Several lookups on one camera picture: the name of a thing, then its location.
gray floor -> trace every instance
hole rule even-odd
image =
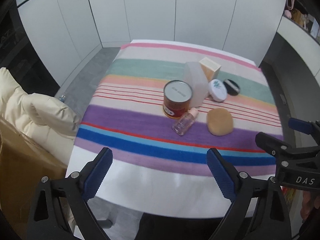
[[[107,69],[118,54],[120,48],[101,49],[67,88],[65,103],[74,110],[79,117],[83,117],[92,95],[100,80],[105,76]]]
[[[111,240],[134,240],[139,229],[142,212],[112,204],[98,197],[90,199],[88,205],[97,220],[109,219],[112,221],[113,226],[104,229]],[[76,227],[74,235],[83,239],[78,227]]]

beige sponge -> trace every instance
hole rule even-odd
[[[224,108],[212,109],[207,113],[207,126],[213,135],[226,135],[233,131],[232,116]]]

small cardboard box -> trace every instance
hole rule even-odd
[[[34,190],[43,176],[65,177],[66,165],[0,117],[0,208],[25,239]]]
[[[217,78],[221,65],[207,57],[201,59],[199,63],[205,76],[207,77],[208,82]]]

table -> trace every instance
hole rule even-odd
[[[163,87],[182,79],[188,61],[204,57],[222,67],[218,78],[232,79],[241,93],[222,102],[205,99],[196,123],[180,137],[173,119],[162,111]],[[223,107],[233,116],[234,131],[211,135],[206,113]],[[208,47],[136,40],[121,47],[85,112],[67,176],[94,159],[102,147],[113,151],[113,163],[97,196],[151,214],[180,218],[223,217],[224,199],[205,160],[216,147],[238,171],[267,179],[275,160],[257,148],[257,132],[282,139],[278,111],[267,81],[254,62]],[[250,206],[252,214],[255,203]]]

white plastic box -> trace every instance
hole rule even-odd
[[[187,62],[184,66],[183,81],[192,88],[189,108],[199,107],[208,96],[208,80],[199,62]]]

